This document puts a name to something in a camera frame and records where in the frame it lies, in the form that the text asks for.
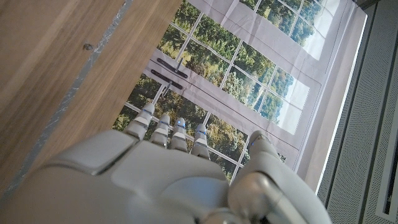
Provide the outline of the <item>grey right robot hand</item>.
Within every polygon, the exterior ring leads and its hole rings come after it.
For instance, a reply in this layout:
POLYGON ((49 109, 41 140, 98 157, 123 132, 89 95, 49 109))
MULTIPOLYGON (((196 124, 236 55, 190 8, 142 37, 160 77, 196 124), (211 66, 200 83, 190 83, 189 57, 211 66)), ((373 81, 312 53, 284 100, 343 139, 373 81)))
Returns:
POLYGON ((229 181, 210 160, 206 129, 192 149, 185 121, 146 104, 124 131, 109 130, 69 147, 26 178, 1 207, 2 223, 330 223, 312 189, 255 131, 250 159, 229 181))

